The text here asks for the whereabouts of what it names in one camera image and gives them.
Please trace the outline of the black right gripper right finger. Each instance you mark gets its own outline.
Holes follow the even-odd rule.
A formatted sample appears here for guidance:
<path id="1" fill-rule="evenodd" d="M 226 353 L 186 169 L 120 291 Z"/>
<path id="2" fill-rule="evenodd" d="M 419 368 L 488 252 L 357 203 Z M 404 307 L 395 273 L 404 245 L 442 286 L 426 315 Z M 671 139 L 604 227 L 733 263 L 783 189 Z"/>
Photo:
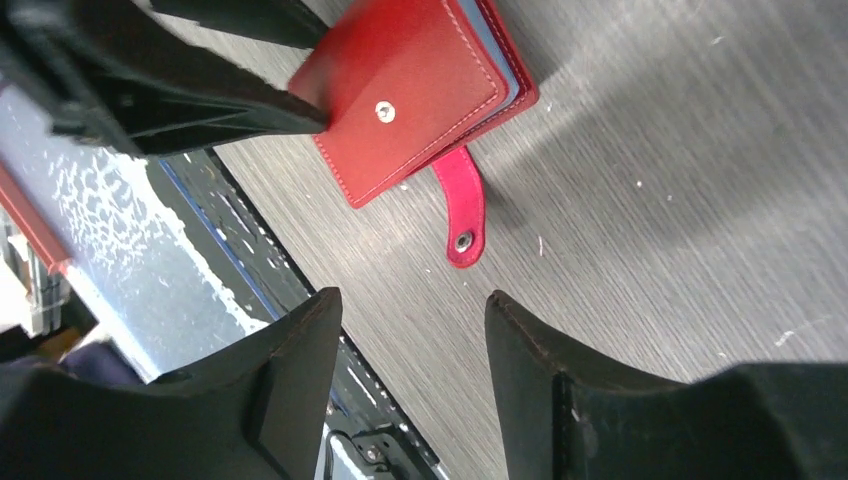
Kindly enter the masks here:
<path id="1" fill-rule="evenodd" d="M 741 363 L 680 383 L 581 343 L 499 290 L 485 335 L 512 479 L 847 475 L 843 363 Z"/>

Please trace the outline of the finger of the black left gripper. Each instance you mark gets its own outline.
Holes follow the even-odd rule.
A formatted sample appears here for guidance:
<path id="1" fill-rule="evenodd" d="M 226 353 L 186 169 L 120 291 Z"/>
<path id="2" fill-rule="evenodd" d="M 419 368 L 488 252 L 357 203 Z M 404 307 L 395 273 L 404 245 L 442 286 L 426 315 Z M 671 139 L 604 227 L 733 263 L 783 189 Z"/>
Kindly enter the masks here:
<path id="1" fill-rule="evenodd" d="M 150 7 L 204 28 L 297 49 L 313 49 L 329 31 L 299 0 L 152 0 Z"/>
<path id="2" fill-rule="evenodd" d="M 317 107 L 185 42 L 157 14 L 133 1 L 5 1 L 2 73 L 53 134 L 137 157 L 325 130 Z"/>

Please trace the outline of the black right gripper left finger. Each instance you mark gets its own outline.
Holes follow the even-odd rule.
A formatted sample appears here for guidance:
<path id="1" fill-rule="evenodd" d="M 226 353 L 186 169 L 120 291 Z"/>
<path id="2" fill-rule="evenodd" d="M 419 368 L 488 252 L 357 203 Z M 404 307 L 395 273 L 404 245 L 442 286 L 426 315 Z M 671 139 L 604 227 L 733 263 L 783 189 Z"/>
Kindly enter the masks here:
<path id="1" fill-rule="evenodd" d="M 1 369 L 5 479 L 310 479 L 342 297 L 335 287 L 144 385 L 52 367 Z"/>

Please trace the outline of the red leather card holder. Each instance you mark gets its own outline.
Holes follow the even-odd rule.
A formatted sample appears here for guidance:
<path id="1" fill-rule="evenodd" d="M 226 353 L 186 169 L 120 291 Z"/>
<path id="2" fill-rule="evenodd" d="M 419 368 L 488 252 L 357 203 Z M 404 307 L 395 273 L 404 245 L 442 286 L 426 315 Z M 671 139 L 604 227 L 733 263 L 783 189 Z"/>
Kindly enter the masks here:
<path id="1" fill-rule="evenodd" d="M 480 259 L 486 201 L 468 144 L 539 97 L 494 2 L 356 1 L 288 88 L 328 115 L 314 141 L 351 207 L 431 169 L 448 261 Z"/>

